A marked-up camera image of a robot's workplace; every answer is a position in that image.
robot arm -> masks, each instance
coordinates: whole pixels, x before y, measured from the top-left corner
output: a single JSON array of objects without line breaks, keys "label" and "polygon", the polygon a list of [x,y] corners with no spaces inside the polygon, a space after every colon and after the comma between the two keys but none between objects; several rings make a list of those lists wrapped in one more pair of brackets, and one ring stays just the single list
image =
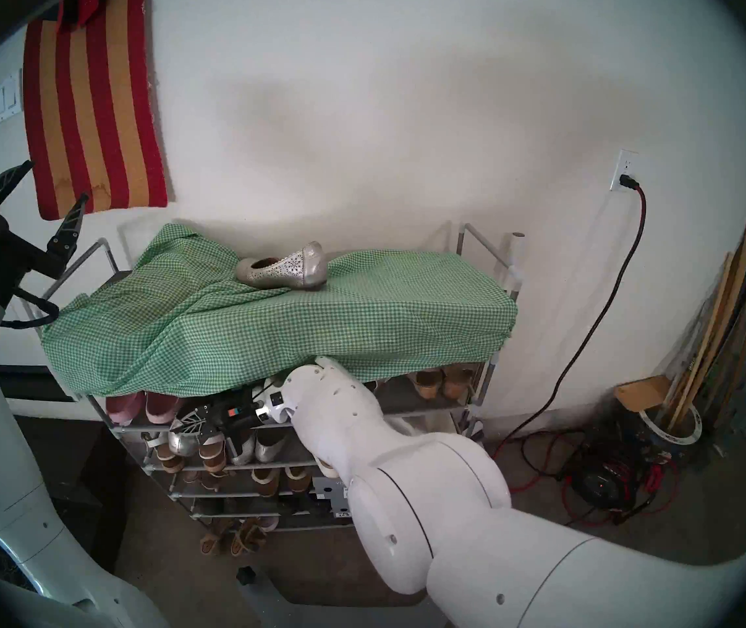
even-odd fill
[{"label": "robot arm", "polygon": [[330,358],[263,396],[264,413],[291,420],[349,488],[358,536],[385,583],[403,594],[427,587],[457,625],[712,625],[746,585],[746,554],[688,567],[514,510],[481,446],[396,432]]}]

striped rug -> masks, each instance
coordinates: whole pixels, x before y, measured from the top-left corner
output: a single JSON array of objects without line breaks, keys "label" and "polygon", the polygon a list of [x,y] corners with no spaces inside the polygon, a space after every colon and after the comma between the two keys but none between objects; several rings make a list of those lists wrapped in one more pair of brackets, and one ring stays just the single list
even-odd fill
[{"label": "striped rug", "polygon": [[149,106],[144,0],[107,0],[85,26],[27,27],[23,97],[39,213],[165,207]]}]

metal shoe rack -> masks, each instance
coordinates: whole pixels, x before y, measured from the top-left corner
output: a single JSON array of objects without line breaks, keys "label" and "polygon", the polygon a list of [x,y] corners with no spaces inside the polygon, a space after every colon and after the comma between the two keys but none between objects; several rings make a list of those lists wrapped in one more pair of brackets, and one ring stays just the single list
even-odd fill
[{"label": "metal shoe rack", "polygon": [[[458,238],[458,254],[462,253],[463,240],[467,231],[507,269],[504,282],[510,281],[509,277],[511,277],[512,285],[509,287],[509,296],[515,299],[520,290],[521,278],[518,271],[513,267],[512,247],[514,247],[515,241],[524,235],[513,235],[511,250],[504,256],[471,224],[463,224]],[[131,274],[130,270],[120,271],[117,268],[117,262],[114,260],[108,242],[105,239],[99,239],[65,271],[61,278],[50,286],[44,293],[44,298],[50,299],[68,277],[76,272],[101,247],[105,251],[114,272],[113,277],[107,281],[106,285],[120,281],[120,279]],[[34,318],[34,311],[26,302],[23,302],[23,304],[30,318]],[[488,361],[473,365],[475,372],[473,381],[467,393],[460,400],[444,398],[442,391],[432,400],[423,399],[416,393],[412,381],[406,376],[390,378],[380,384],[376,388],[375,396],[381,404],[385,418],[403,419],[414,426],[418,432],[458,432],[479,440],[481,433],[479,427],[476,427],[477,418],[473,414],[473,410],[482,404],[496,364],[497,353]],[[76,393],[69,394],[76,400],[83,398]],[[147,447],[142,434],[166,431],[166,425],[150,424],[143,413],[138,414],[129,425],[115,425],[102,405],[93,396],[84,396],[84,398],[96,410],[102,422],[123,444],[128,454],[140,465],[143,471],[153,478],[171,500],[180,504],[189,513],[190,517],[205,526],[209,526],[215,517],[245,519],[247,517],[271,516],[280,517],[275,531],[305,531],[352,526],[352,517],[346,502],[346,489],[343,483],[340,479],[329,479],[322,475],[314,457],[304,448],[297,435],[294,434],[293,429],[290,430],[290,436],[277,455],[276,461],[270,463],[252,462],[246,465],[228,464],[225,467],[228,477],[220,478],[218,480],[219,490],[212,491],[202,486],[200,478],[193,481],[184,480],[185,473],[204,471],[204,466],[198,455],[188,457],[182,471],[169,474],[155,456],[154,450]],[[263,428],[286,426],[291,427],[291,424],[264,425]],[[313,514],[309,511],[298,511],[286,514],[283,512],[284,507],[279,503],[278,498],[292,495],[285,483],[286,476],[283,469],[286,467],[305,467],[308,469],[313,477],[313,484],[308,491],[308,495],[328,501],[331,505],[331,513]],[[281,484],[277,496],[260,497],[259,493],[256,492],[256,483],[251,478],[251,471],[257,468],[281,469]]]}]

checkered fabric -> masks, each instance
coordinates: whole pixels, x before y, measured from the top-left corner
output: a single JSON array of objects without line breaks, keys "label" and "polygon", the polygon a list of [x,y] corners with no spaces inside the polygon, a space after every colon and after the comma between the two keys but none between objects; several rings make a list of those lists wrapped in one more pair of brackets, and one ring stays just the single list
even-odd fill
[{"label": "checkered fabric", "polygon": [[456,254],[370,250],[329,263],[309,292],[256,290],[236,254],[167,224],[122,281],[78,296],[43,333],[71,389],[201,396],[337,359],[361,381],[489,358],[515,303]]}]

silver ballet flat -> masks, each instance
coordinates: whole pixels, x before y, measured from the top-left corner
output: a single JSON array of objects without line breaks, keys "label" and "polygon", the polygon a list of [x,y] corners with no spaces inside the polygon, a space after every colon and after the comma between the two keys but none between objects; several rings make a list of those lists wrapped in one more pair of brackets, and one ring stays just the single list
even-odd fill
[{"label": "silver ballet flat", "polygon": [[236,278],[261,290],[310,290],[326,283],[326,269],[323,248],[313,241],[285,259],[242,259],[236,264]]}]

